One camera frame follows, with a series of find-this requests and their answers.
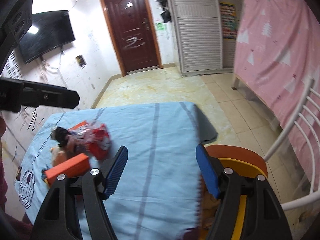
wall-mounted tv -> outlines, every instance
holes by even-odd
[[[19,49],[25,63],[75,40],[68,11],[32,15],[32,26],[21,39]]]

metal screw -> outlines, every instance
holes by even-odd
[[[92,169],[91,171],[90,171],[90,174],[91,175],[97,175],[99,173],[99,169],[97,169],[97,168],[94,168],[94,169]]]
[[[233,169],[231,169],[231,168],[225,168],[224,170],[223,170],[223,172],[225,173],[225,174],[232,174],[233,173]]]
[[[266,180],[266,177],[263,176],[262,174],[259,174],[257,177],[258,177],[258,180],[260,180],[260,181]]]
[[[58,175],[57,179],[58,179],[58,180],[64,180],[65,177],[66,177],[66,176],[65,176],[64,174],[60,174],[60,175]]]

orange block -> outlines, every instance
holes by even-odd
[[[84,125],[87,125],[87,124],[88,124],[87,121],[82,121],[82,122],[76,124],[75,126],[71,127],[71,128],[68,129],[68,130],[75,130],[75,129],[78,129],[79,127],[84,126]]]
[[[51,186],[60,174],[65,174],[68,178],[78,177],[90,169],[89,157],[80,153],[69,160],[47,170],[44,174],[47,176],[48,184]]]

door frame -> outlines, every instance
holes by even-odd
[[[146,4],[146,8],[147,8],[148,20],[151,23],[150,24],[150,28],[151,28],[151,32],[152,32],[153,42],[154,42],[155,49],[156,49],[156,56],[157,56],[158,66],[159,66],[159,68],[163,68],[162,62],[161,62],[161,57],[160,57],[158,39],[157,39],[157,36],[156,36],[156,30],[155,30],[155,25],[154,25],[154,22],[153,22],[153,17],[152,17],[152,13],[151,13],[149,0],[144,0],[144,2]],[[116,44],[116,37],[115,37],[114,30],[113,30],[111,22],[110,22],[107,6],[106,6],[104,0],[100,0],[100,4],[101,4],[102,9],[103,9],[104,18],[106,20],[106,24],[107,24],[107,27],[108,27],[108,30],[109,30],[109,33],[110,33],[112,45],[113,45],[114,50],[116,52],[116,57],[117,57],[118,62],[119,62],[121,73],[122,73],[122,76],[124,77],[124,76],[127,75],[127,72],[125,70],[124,63],[123,63],[123,60],[122,60],[122,57],[121,57],[121,54],[120,54],[120,49]]]

pink bed sheet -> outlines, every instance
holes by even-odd
[[[274,112],[284,127],[304,88],[306,77],[315,79],[320,92],[320,25],[304,0],[244,0],[238,31],[234,72]],[[310,104],[307,106],[320,117]],[[320,127],[305,114],[320,137]],[[309,128],[299,120],[310,138],[319,181],[318,144]],[[297,128],[289,135],[297,158],[308,178],[312,159],[306,140]]]

